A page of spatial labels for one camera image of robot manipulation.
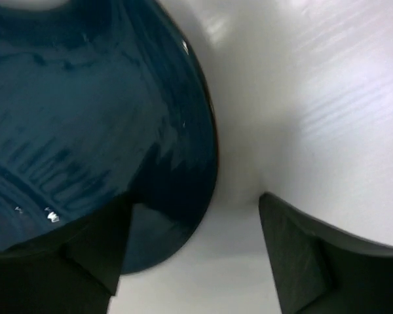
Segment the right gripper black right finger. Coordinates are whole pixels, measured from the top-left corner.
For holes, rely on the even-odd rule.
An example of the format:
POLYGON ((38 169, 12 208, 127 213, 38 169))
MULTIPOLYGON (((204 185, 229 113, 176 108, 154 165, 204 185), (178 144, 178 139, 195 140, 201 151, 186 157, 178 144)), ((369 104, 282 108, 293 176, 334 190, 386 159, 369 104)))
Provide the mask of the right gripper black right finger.
POLYGON ((259 216, 282 313, 393 313, 393 248, 338 231, 272 194, 259 216))

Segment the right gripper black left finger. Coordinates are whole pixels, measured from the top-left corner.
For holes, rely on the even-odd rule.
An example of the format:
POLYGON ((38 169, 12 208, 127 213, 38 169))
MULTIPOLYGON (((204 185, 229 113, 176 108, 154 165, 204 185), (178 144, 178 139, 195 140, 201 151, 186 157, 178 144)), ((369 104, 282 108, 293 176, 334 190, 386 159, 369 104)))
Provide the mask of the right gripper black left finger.
POLYGON ((128 194, 0 253, 0 313, 107 313, 126 252, 128 194))

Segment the dark blue leaf dish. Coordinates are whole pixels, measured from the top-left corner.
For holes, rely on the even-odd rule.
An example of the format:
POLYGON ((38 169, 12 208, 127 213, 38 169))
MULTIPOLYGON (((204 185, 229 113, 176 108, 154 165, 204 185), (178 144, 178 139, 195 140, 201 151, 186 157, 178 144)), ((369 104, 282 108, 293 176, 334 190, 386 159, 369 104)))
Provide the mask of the dark blue leaf dish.
POLYGON ((156 1, 0 2, 0 251, 136 196, 122 272, 184 246, 217 132, 199 62, 156 1))

